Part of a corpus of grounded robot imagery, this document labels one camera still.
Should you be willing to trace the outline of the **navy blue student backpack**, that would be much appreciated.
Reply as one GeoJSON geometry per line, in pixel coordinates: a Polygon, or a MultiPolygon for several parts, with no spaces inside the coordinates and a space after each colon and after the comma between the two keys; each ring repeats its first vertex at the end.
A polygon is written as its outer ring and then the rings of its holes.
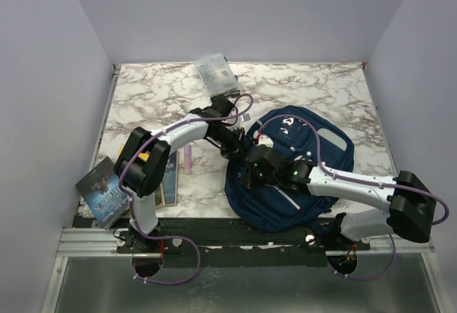
{"type": "MultiPolygon", "coordinates": [[[[266,126],[262,132],[271,137],[273,148],[289,161],[310,159],[315,162],[317,155],[321,161],[334,169],[352,172],[354,168],[355,146],[351,139],[338,127],[314,112],[300,106],[285,106],[274,109],[254,122],[247,131],[249,136],[274,116],[284,115],[266,126]],[[316,138],[309,127],[294,119],[299,116],[316,128],[329,130],[346,144],[340,148],[320,136],[320,149],[316,148],[316,138]]],[[[247,189],[242,184],[246,167],[238,162],[228,162],[224,191],[233,211],[247,224],[263,232],[281,232],[299,224],[315,220],[320,214],[328,213],[338,201],[335,197],[316,197],[308,194],[292,194],[275,186],[247,189]]]]}

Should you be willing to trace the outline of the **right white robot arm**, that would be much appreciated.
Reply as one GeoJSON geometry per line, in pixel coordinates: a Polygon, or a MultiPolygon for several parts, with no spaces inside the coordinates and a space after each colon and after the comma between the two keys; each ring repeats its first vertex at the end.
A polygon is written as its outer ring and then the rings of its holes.
{"type": "Polygon", "coordinates": [[[333,197],[368,206],[368,211],[338,216],[337,227],[328,233],[330,245],[338,250],[383,234],[396,234],[419,244],[431,237],[436,203],[412,172],[370,177],[307,159],[287,160],[262,144],[247,156],[243,180],[249,189],[272,185],[291,194],[333,197]]]}

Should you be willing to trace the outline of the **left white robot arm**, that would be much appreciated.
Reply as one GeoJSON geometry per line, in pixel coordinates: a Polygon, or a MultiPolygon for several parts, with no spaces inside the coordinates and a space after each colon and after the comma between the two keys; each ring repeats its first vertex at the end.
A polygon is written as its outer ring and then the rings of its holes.
{"type": "Polygon", "coordinates": [[[220,155],[229,160],[244,162],[245,131],[227,126],[226,120],[237,119],[248,113],[253,106],[253,97],[248,97],[248,106],[239,111],[236,102],[223,95],[216,96],[205,108],[191,110],[184,118],[155,131],[135,128],[114,165],[119,177],[119,189],[129,197],[130,225],[137,231],[134,244],[143,252],[151,252],[158,245],[159,224],[156,206],[148,198],[162,183],[170,154],[200,139],[219,149],[220,155]]]}

